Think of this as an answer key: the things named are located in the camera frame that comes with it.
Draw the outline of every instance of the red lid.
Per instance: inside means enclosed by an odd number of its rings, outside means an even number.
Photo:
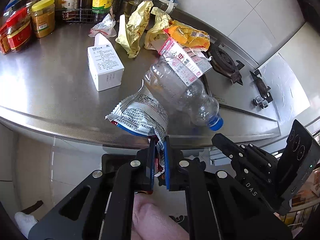
[[[4,25],[2,25],[1,27],[0,27],[0,34],[4,31],[4,30],[6,30],[7,29],[7,24],[5,23]]]
[[[22,20],[24,17],[27,16],[27,8],[21,8],[18,11],[16,11],[14,14],[10,16],[9,19],[7,19],[7,27],[10,28],[11,26],[17,24],[20,20]]]

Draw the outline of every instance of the red label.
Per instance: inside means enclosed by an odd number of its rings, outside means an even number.
[[[22,26],[20,29],[18,29],[16,32],[12,34],[9,34],[8,41],[10,44],[11,49],[16,49],[17,47],[21,46],[23,43],[25,43],[31,36],[31,24],[28,22],[24,26]]]

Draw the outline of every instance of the blue bottle cap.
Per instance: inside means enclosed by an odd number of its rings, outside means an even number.
[[[219,114],[217,114],[216,116],[213,116],[209,122],[208,122],[208,127],[212,130],[212,131],[217,131],[219,130],[221,127],[223,126],[223,119],[220,117]]]

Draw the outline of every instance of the plastic jar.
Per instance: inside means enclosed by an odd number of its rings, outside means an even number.
[[[32,6],[33,30],[42,38],[54,30],[54,0],[41,0]]]
[[[10,50],[10,45],[7,37],[7,25],[4,24],[0,27],[0,51],[3,55],[7,54]]]
[[[10,48],[14,52],[19,52],[28,44],[32,31],[30,15],[27,8],[21,8],[7,19],[7,38]]]
[[[167,14],[170,14],[178,4],[179,2],[177,0],[157,0],[155,2],[155,6],[165,11]]]

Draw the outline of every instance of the jar with yellow lid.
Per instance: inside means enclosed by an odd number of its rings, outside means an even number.
[[[54,0],[41,0],[32,8],[33,30],[36,37],[42,38],[54,30]]]

